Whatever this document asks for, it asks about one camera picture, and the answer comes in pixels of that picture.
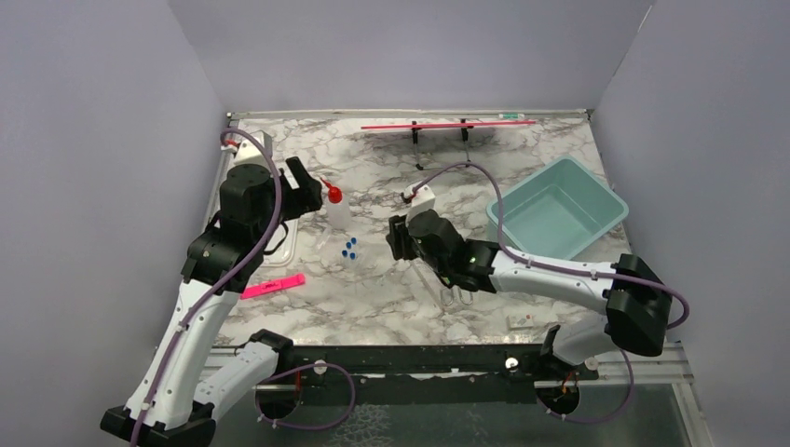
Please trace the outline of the white plastic lid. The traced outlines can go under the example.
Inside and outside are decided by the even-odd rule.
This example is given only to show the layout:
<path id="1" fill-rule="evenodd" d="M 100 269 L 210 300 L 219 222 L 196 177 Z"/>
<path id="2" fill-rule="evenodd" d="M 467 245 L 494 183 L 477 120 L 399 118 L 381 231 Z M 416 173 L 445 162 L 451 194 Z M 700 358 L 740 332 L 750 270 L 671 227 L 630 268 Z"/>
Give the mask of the white plastic lid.
<path id="1" fill-rule="evenodd" d="M 293 260 L 300 219 L 283 222 L 263 249 L 263 267 L 283 267 Z"/>

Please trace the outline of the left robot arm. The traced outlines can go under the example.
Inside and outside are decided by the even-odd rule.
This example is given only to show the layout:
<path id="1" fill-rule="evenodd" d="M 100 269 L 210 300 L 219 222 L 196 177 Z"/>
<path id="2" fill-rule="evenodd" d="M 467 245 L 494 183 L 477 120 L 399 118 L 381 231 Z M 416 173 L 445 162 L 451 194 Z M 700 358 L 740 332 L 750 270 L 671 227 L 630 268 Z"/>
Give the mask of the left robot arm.
<path id="1" fill-rule="evenodd" d="M 263 263 L 277 229 L 321 208 L 321 184 L 292 156 L 297 185 L 281 169 L 246 163 L 220 184 L 219 205 L 188 247 L 182 282 L 167 330 L 143 380 L 127 402 L 107 410 L 101 430 L 132 446 L 208 446 L 222 416 L 260 379 L 281 382 L 293 369 L 283 347 L 252 340 L 240 359 L 207 381 L 200 375 L 213 342 L 252 274 Z"/>

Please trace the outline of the red-capped wash bottle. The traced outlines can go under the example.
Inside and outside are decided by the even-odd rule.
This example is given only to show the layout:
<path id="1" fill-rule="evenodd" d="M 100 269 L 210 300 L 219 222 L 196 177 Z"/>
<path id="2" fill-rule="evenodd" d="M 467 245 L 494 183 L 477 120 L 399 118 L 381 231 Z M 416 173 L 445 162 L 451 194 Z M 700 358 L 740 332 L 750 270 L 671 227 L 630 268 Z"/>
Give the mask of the red-capped wash bottle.
<path id="1" fill-rule="evenodd" d="M 325 207 L 328 224 L 337 230 L 349 229 L 352 217 L 346 196 L 337 185 L 323 178 L 320 180 L 327 187 Z"/>

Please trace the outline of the teal plastic bin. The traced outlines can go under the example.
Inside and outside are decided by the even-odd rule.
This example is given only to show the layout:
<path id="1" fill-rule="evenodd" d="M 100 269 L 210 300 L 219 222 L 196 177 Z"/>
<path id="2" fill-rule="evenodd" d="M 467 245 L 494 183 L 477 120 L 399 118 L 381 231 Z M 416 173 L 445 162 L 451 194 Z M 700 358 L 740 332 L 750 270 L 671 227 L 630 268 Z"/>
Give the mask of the teal plastic bin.
<path id="1" fill-rule="evenodd" d="M 573 156 L 561 156 L 502 194 L 505 243 L 570 260 L 620 224 L 629 207 Z"/>

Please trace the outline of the metal scissors forceps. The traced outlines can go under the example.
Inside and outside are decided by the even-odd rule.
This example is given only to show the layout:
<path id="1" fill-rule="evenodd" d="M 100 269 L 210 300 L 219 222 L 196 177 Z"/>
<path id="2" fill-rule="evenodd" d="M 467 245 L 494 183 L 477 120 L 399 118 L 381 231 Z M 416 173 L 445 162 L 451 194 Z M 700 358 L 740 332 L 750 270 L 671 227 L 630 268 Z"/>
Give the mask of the metal scissors forceps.
<path id="1" fill-rule="evenodd" d="M 472 305 L 474 302 L 474 293 L 472 291 L 464 291 L 460 288 L 441 289 L 439 300 L 442 306 L 456 304 Z"/>

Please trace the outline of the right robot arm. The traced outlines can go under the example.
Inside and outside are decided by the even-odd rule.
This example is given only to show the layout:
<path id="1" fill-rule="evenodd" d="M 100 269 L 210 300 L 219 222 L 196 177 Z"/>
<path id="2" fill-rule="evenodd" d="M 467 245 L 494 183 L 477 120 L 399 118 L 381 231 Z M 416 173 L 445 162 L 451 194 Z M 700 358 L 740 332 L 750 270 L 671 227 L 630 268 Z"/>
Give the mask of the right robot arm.
<path id="1" fill-rule="evenodd" d="M 586 359 L 621 349 L 662 353 L 673 296 L 639 257 L 580 263 L 530 255 L 495 242 L 464 238 L 435 210 L 392 216 L 386 241 L 396 260 L 420 259 L 448 289 L 522 292 L 585 307 L 592 316 L 553 327 L 538 368 L 559 379 Z"/>

